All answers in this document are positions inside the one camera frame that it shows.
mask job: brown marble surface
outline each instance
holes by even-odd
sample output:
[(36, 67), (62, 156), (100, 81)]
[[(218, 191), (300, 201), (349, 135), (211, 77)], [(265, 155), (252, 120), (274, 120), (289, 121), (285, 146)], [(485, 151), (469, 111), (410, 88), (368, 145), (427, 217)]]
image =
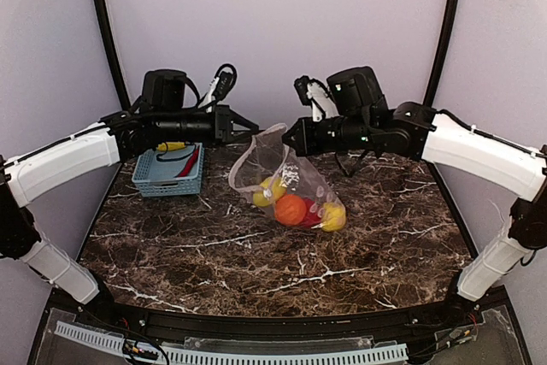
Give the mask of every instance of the brown marble surface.
[(200, 196), (142, 198), (121, 170), (85, 246), (118, 302), (204, 315), (315, 316), (442, 299), (470, 261), (424, 164), (370, 158), (345, 178), (311, 159), (348, 211), (337, 233), (283, 227), (227, 184), (244, 151), (206, 151)]

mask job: yellow fruit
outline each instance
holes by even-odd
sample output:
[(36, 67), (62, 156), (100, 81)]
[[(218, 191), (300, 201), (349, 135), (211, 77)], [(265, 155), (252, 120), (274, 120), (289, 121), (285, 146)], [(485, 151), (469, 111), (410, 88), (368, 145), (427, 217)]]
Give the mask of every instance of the yellow fruit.
[(321, 229), (323, 231), (338, 231), (345, 226), (345, 207), (342, 204), (324, 203), (325, 213), (321, 218)]
[(161, 143), (156, 147), (157, 151), (176, 151), (176, 150), (182, 150), (186, 147), (185, 143), (181, 143), (178, 141), (172, 142), (172, 143)]
[(281, 185), (281, 179), (276, 178), (272, 186), (270, 187), (271, 181), (272, 177), (268, 177), (262, 183), (260, 183), (260, 187), (262, 187), (264, 190), (257, 191), (253, 194), (253, 204), (255, 206), (267, 207), (268, 205), (272, 205), (285, 195), (287, 189)]

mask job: white wall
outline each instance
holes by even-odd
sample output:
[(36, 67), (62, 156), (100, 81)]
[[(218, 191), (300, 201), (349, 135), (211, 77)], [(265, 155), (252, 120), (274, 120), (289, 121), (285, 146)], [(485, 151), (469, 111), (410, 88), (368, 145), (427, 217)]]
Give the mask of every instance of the white wall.
[[(119, 109), (92, 0), (0, 0), (0, 153), (23, 154)], [(40, 227), (75, 256), (113, 170), (44, 195)], [(0, 261), (0, 363), (26, 363), (50, 287)]]
[(185, 70), (205, 92), (226, 61), (228, 102), (268, 127), (309, 111), (292, 83), (362, 65), (391, 105), (423, 98), (445, 0), (108, 0), (130, 94), (152, 67)]
[[(435, 106), (522, 144), (547, 144), (547, 0), (460, 0)], [(443, 169), (479, 248), (499, 226), (515, 197), (503, 189)], [(533, 363), (547, 349), (547, 253), (515, 268), (504, 283), (517, 311)]]

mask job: clear plastic bag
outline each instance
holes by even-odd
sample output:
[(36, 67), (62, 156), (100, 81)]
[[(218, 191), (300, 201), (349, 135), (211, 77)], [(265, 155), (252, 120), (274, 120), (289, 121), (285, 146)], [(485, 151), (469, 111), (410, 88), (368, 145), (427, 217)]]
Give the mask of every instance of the clear plastic bag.
[(281, 224), (340, 230), (344, 205), (309, 160), (282, 143), (286, 129), (277, 124), (253, 136), (230, 170), (229, 185)]

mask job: blue plastic basket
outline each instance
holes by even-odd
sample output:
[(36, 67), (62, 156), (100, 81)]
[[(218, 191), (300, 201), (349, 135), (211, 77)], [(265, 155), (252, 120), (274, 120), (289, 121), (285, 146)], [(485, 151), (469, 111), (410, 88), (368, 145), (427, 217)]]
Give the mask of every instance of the blue plastic basket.
[[(185, 177), (175, 177), (185, 167), (188, 158), (177, 162), (159, 162), (157, 151), (148, 150), (138, 158), (137, 167), (133, 172), (132, 182), (143, 197), (184, 196), (199, 194), (202, 188), (203, 147), (196, 144), (199, 155), (196, 163)], [(169, 151), (162, 158), (178, 158), (191, 154), (194, 147), (183, 150)]]

